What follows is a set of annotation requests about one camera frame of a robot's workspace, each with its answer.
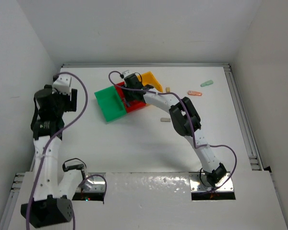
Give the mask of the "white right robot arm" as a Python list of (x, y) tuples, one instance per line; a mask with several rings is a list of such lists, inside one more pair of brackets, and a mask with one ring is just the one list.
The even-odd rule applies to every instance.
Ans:
[(216, 187), (227, 171), (208, 145), (201, 131), (200, 116), (190, 98), (180, 98), (173, 92), (160, 92), (152, 85), (143, 85), (134, 73), (123, 73), (120, 77), (124, 80), (122, 91), (126, 101), (141, 101), (170, 115), (174, 130), (191, 144), (198, 156), (209, 186)]

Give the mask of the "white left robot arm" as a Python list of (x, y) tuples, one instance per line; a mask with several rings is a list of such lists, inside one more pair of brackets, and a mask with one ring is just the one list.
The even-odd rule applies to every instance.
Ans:
[(75, 112), (77, 90), (70, 85), (45, 85), (34, 94), (35, 112), (31, 122), (35, 147), (34, 185), (28, 203), (21, 205), (26, 229), (48, 227), (70, 222), (72, 198), (85, 177), (84, 163), (63, 166), (58, 180), (58, 155), (65, 112)]

